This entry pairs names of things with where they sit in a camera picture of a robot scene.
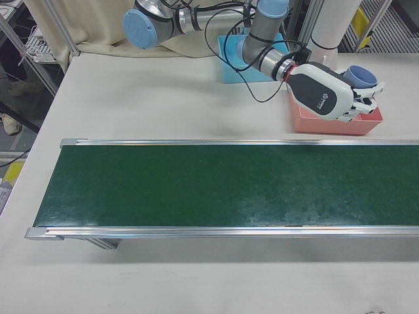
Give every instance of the black cable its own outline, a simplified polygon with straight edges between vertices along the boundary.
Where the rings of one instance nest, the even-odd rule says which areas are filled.
[[[14,8],[15,10],[17,10],[18,8],[16,8],[14,5],[8,5],[7,3],[0,3],[1,6],[5,6],[5,7],[10,7],[10,8]]]
[[[227,33],[227,35],[226,35],[226,37],[225,37],[225,40],[224,40],[224,44],[223,44],[223,53],[224,53],[224,56],[225,56],[225,61],[229,64],[229,65],[231,65],[232,66],[232,64],[230,63],[230,60],[228,60],[228,55],[227,55],[227,41],[228,41],[228,37],[231,35],[231,33],[232,33],[232,30],[233,29],[235,29],[239,24],[241,24],[241,23],[243,23],[245,20],[247,20],[248,19],[248,17],[245,17],[245,18],[243,18],[242,20],[240,20],[239,22],[237,22],[236,24],[234,24],[231,28],[230,28],[230,30],[228,31],[228,33]],[[248,69],[250,69],[250,67],[252,67],[252,65],[253,64],[255,64],[255,62],[271,47],[271,46],[273,46],[274,44],[278,44],[278,43],[295,43],[295,44],[298,44],[298,45],[300,45],[300,49],[298,49],[298,50],[296,50],[296,51],[294,51],[294,52],[292,52],[292,53],[290,53],[290,54],[288,54],[287,55],[287,57],[288,58],[291,58],[292,56],[294,56],[295,54],[297,54],[297,53],[299,53],[307,44],[306,43],[302,43],[302,42],[300,42],[300,41],[294,41],[294,40],[291,40],[291,39],[289,39],[289,40],[281,40],[281,41],[273,41],[273,42],[271,42],[270,44],[268,44],[266,47],[264,47],[263,48],[263,50],[260,52],[260,53],[258,53],[258,55],[256,56],[256,58],[251,62],[251,63],[249,63],[249,65],[247,66],[247,67],[245,67],[245,68],[243,68],[243,69],[238,69],[238,68],[236,68],[235,67],[235,71],[239,71],[239,72],[242,72],[242,71],[246,71],[246,70],[248,70]]]
[[[230,2],[223,2],[223,3],[218,3],[217,5],[212,5],[210,7],[198,7],[197,11],[198,12],[205,12],[205,11],[211,11],[211,10],[215,10],[215,9],[228,9],[228,8],[232,8],[232,7],[237,7],[239,5],[244,5],[243,2],[241,1],[230,1]],[[252,9],[256,9],[256,7],[254,5],[250,5],[250,7]]]
[[[205,30],[204,30],[204,38],[205,38],[205,42],[206,42],[206,44],[207,44],[207,47],[208,47],[208,49],[210,49],[211,50],[211,52],[214,54],[214,56],[216,56],[217,58],[219,58],[222,62],[224,62],[225,64],[227,64],[234,72],[236,72],[239,76],[240,76],[240,78],[243,80],[243,82],[244,82],[244,84],[246,85],[246,87],[247,87],[247,89],[249,90],[249,93],[251,94],[251,96],[253,97],[253,99],[255,100],[255,101],[257,101],[258,103],[266,103],[267,101],[270,101],[273,97],[275,97],[276,96],[276,94],[280,91],[280,89],[281,89],[281,87],[282,87],[282,84],[283,84],[283,81],[281,82],[281,84],[279,85],[279,87],[278,87],[278,89],[270,96],[270,97],[268,97],[268,98],[266,98],[265,100],[260,100],[260,99],[257,99],[256,98],[256,96],[255,96],[255,94],[253,93],[253,90],[251,90],[251,88],[250,88],[250,85],[249,85],[249,83],[247,82],[247,80],[244,78],[244,76],[240,73],[240,71],[239,71],[239,69],[237,69],[237,68],[235,68],[230,62],[227,62],[226,60],[224,60],[222,57],[220,57],[220,55],[218,55],[218,53],[216,53],[215,51],[214,51],[214,49],[211,47],[211,45],[210,45],[210,43],[208,42],[208,36],[207,36],[207,32],[208,32],[208,25],[210,24],[210,22],[211,22],[211,20],[213,19],[213,18],[215,18],[218,14],[220,14],[220,13],[222,13],[222,12],[224,12],[224,11],[234,11],[234,12],[237,12],[237,13],[240,13],[240,14],[243,14],[242,12],[240,12],[240,11],[237,11],[237,10],[234,10],[234,9],[224,9],[224,10],[220,10],[219,12],[216,12],[213,16],[211,16],[211,18],[209,18],[208,19],[208,21],[207,21],[207,23],[206,23],[206,25],[205,25]],[[260,58],[260,56],[257,56],[256,58],[255,58],[255,60],[253,60],[252,62],[251,62],[251,64],[253,65],[258,59]]]
[[[7,166],[9,166],[9,165],[11,165],[11,164],[13,164],[15,161],[17,161],[17,160],[19,160],[19,159],[21,159],[23,156],[24,156],[24,154],[27,154],[30,150],[32,149],[32,147],[31,148],[29,148],[27,151],[25,151],[22,155],[20,155],[19,157],[16,157],[15,159],[13,159],[11,162],[7,162],[7,163],[5,163],[5,164],[3,164],[3,165],[0,165],[0,168],[2,168],[2,167],[7,167]]]
[[[176,4],[178,4],[179,1],[182,2],[182,5],[175,6]],[[172,10],[181,10],[181,9],[190,8],[192,1],[194,0],[189,0],[188,2],[184,2],[183,0],[177,0],[174,4],[171,5],[166,0],[160,0],[160,2],[163,3],[163,5],[165,5],[166,7]]]

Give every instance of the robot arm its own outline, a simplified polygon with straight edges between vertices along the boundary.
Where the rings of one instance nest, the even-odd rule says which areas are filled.
[[[243,4],[173,9],[159,0],[136,0],[134,9],[124,16],[123,26],[133,45],[148,49],[189,31],[201,31],[211,18],[220,28],[243,21],[251,28],[238,43],[237,55],[272,79],[286,82],[297,104],[324,120],[349,122],[359,113],[373,112],[373,96],[383,90],[384,83],[357,89],[351,80],[330,68],[307,62],[310,51],[305,47],[288,55],[272,47],[288,5],[289,0],[259,0],[254,7],[247,0]]]

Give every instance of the pink tray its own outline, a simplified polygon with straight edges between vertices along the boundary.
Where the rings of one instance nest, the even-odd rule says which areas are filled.
[[[326,121],[318,118],[306,109],[298,106],[289,94],[289,102],[293,113],[294,128],[297,132],[365,135],[382,122],[380,109],[371,114],[359,114],[351,122],[338,120]]]

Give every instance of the beige curtain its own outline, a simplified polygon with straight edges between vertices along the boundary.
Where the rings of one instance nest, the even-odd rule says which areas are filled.
[[[56,59],[66,71],[70,61],[69,49],[43,2],[41,0],[24,2],[41,28]],[[131,58],[180,55],[199,58],[211,55],[202,31],[175,37],[151,50],[140,50],[132,46],[123,32],[122,17],[127,10],[132,9],[134,0],[52,0],[52,2],[77,48],[82,52]],[[223,0],[195,0],[193,5],[208,6],[220,2]],[[220,33],[225,33],[225,30],[208,33],[213,47],[216,47],[216,38]]]

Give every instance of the blue cup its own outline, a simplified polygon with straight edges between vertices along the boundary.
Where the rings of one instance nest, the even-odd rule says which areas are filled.
[[[353,82],[355,88],[372,88],[378,83],[375,75],[358,65],[351,65],[343,76]]]

